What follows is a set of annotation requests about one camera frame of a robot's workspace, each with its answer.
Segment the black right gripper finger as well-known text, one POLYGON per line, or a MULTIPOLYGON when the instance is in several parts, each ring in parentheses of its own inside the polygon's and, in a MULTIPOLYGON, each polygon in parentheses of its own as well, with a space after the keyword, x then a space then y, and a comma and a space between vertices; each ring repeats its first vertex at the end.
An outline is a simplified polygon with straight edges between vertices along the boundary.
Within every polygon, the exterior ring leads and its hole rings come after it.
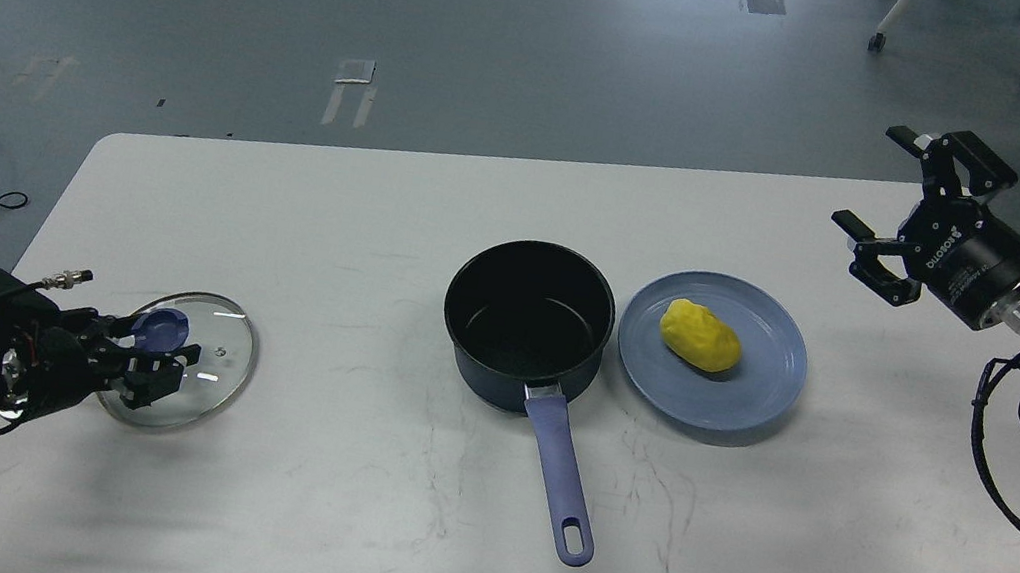
POLYGON ((885 136, 920 164, 924 204, 983 209, 1000 191, 1019 183, 1017 170, 973 131, 921 135, 894 125, 885 136))
POLYGON ((908 263, 909 258, 920 255, 919 245, 899 238, 878 238, 853 210, 833 211, 830 220, 852 241, 852 261, 848 268, 851 276, 881 297, 887 305, 904 307, 919 300, 922 284, 910 276, 897 276, 882 263, 884 257, 896 257, 908 263))

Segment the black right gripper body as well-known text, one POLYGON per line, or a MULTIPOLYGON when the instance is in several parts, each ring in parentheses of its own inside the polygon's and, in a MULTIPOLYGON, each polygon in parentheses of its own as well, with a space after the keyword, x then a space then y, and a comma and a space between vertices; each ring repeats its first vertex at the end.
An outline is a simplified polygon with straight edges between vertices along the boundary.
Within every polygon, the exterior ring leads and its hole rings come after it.
POLYGON ((905 269, 970 329, 1002 323, 1020 285, 1020 235, 976 199, 925 198, 899 226, 910 245, 905 269))

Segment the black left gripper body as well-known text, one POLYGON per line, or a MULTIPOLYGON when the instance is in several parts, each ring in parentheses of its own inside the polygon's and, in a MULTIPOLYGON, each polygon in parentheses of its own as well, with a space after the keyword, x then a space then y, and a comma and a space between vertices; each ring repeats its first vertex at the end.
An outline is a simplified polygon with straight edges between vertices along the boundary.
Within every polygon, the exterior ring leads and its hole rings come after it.
POLYGON ((112 333, 116 322, 115 316, 81 308, 14 334, 4 354, 0 414, 42 418, 110 388, 119 349, 112 333))

